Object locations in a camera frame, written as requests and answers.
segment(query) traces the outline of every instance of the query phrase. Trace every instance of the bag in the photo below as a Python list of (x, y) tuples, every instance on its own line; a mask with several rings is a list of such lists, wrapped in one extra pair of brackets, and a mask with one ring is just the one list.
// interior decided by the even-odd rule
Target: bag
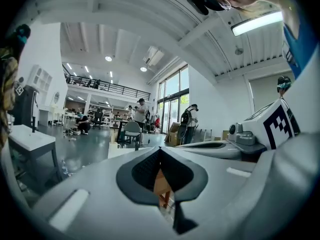
[(191, 124), (191, 122), (192, 122), (191, 111), (194, 109), (188, 110), (188, 108), (181, 115), (181, 125), (188, 125), (188, 124)]

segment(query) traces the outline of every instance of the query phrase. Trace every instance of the bottle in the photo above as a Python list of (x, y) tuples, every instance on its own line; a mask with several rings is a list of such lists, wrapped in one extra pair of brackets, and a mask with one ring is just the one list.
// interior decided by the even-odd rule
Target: bottle
[(69, 174), (69, 172), (68, 172), (68, 167), (67, 167), (67, 165), (66, 165), (66, 162), (65, 162), (65, 160), (63, 160), (62, 159), (62, 173), (64, 174), (64, 175), (68, 175)]

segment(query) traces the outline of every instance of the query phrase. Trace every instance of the person crouching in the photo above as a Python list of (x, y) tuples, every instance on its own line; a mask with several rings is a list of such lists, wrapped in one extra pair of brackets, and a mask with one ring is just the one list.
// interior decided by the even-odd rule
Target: person crouching
[(81, 113), (78, 114), (79, 119), (76, 120), (76, 124), (78, 126), (78, 129), (81, 131), (81, 133), (83, 133), (85, 135), (88, 135), (88, 131), (90, 130), (90, 123), (89, 123), (89, 119), (86, 115), (83, 115)]

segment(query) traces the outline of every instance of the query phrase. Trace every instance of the chair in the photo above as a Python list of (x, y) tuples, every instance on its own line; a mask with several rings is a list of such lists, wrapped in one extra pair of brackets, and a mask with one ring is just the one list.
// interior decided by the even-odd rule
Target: chair
[(124, 134), (123, 134), (123, 139), (122, 139), (122, 148), (125, 147), (125, 137), (135, 137), (135, 150), (138, 150), (140, 147), (140, 136), (142, 129), (140, 128), (139, 124), (135, 121), (130, 121), (128, 122), (124, 128), (123, 128)]
[(101, 130), (101, 125), (102, 125), (102, 116), (104, 114), (102, 112), (95, 112), (94, 114), (94, 119), (93, 119), (93, 126), (92, 128), (99, 128)]

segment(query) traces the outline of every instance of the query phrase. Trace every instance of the gray chair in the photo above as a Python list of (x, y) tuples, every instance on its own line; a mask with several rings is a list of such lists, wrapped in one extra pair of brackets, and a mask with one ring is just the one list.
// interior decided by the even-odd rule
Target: gray chair
[(140, 128), (139, 124), (135, 121), (128, 122), (123, 128), (123, 139), (122, 139), (122, 148), (125, 146), (125, 138), (128, 137), (135, 137), (135, 150), (138, 150), (137, 139), (139, 138), (139, 147), (140, 147), (140, 136), (142, 129)]

